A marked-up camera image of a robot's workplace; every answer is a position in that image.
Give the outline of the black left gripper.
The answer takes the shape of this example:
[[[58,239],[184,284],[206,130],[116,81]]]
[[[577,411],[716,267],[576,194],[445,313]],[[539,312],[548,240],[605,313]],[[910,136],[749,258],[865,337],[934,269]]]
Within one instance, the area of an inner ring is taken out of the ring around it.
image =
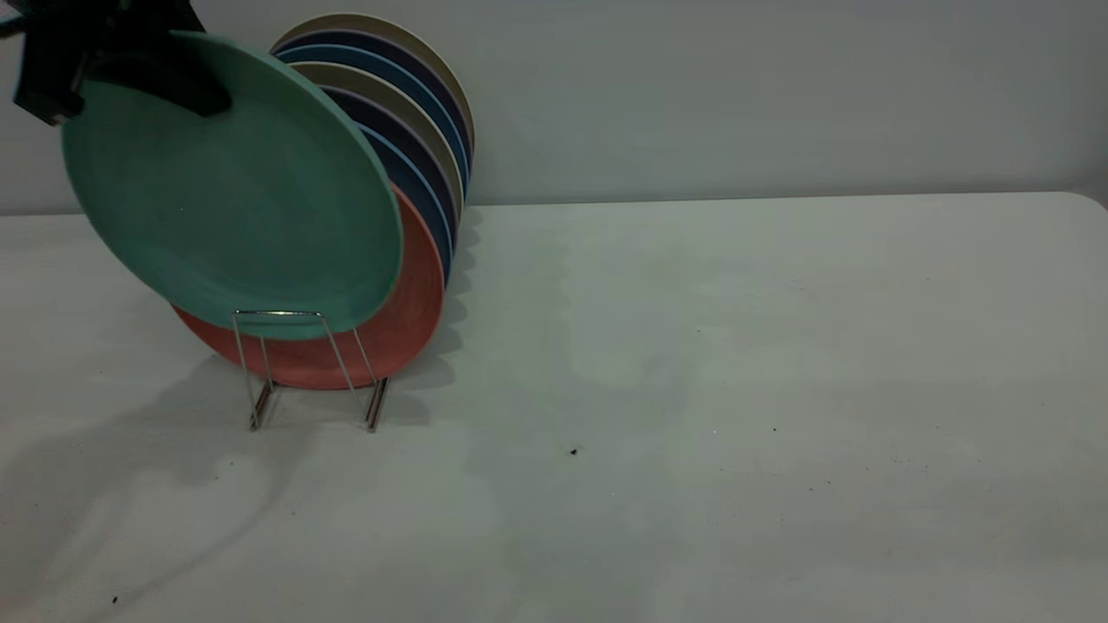
[[[88,79],[129,88],[198,115],[232,108],[205,58],[175,32],[205,31],[189,1],[3,1],[3,39],[23,37],[12,101],[57,126],[86,106]]]

